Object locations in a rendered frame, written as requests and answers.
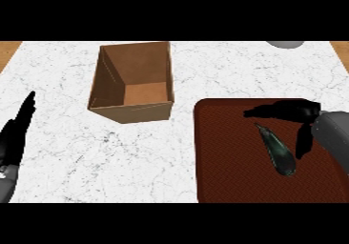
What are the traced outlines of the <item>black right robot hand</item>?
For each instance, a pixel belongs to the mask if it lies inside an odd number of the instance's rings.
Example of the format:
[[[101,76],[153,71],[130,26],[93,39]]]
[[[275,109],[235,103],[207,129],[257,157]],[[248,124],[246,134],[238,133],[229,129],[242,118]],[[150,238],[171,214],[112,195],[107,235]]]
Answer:
[[[295,158],[301,159],[312,149],[310,126],[319,116],[320,104],[306,99],[279,100],[243,111],[243,117],[275,118],[301,124],[297,131]]]

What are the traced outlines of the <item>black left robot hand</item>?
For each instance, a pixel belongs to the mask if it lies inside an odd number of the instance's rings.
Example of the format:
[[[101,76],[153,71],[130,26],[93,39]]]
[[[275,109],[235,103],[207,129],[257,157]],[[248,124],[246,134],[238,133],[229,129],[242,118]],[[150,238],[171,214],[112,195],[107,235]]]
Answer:
[[[17,166],[25,148],[25,134],[35,112],[35,93],[30,91],[19,108],[14,119],[10,119],[0,132],[0,172],[8,165]]]

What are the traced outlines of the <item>dark green eggplant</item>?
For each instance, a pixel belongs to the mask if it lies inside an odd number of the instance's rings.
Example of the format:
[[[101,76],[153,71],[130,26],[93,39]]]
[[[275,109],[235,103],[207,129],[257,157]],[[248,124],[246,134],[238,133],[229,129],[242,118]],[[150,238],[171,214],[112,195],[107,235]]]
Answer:
[[[289,176],[295,173],[295,159],[283,142],[267,127],[254,124],[276,172]]]

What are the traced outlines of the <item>dark red tray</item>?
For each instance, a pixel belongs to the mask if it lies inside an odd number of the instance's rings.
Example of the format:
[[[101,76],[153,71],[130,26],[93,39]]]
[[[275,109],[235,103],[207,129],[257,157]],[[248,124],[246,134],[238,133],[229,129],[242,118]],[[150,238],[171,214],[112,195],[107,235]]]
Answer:
[[[295,173],[273,167],[257,128],[295,148],[300,123],[245,118],[273,98],[205,98],[193,106],[196,199],[201,203],[349,203],[349,176],[319,144],[295,161]]]

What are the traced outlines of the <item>brown cardboard box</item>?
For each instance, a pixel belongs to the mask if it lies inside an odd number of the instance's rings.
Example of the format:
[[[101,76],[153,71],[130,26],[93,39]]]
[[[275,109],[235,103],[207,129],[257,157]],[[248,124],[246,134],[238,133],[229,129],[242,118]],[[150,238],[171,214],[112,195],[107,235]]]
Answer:
[[[128,124],[167,120],[172,104],[170,43],[100,46],[87,110]]]

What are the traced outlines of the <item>grey rounded object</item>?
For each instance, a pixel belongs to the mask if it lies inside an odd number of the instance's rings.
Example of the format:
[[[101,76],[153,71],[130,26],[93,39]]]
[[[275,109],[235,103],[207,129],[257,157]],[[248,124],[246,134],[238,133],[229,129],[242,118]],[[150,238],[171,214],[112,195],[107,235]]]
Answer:
[[[269,44],[280,49],[295,49],[304,42],[303,41],[269,41]]]

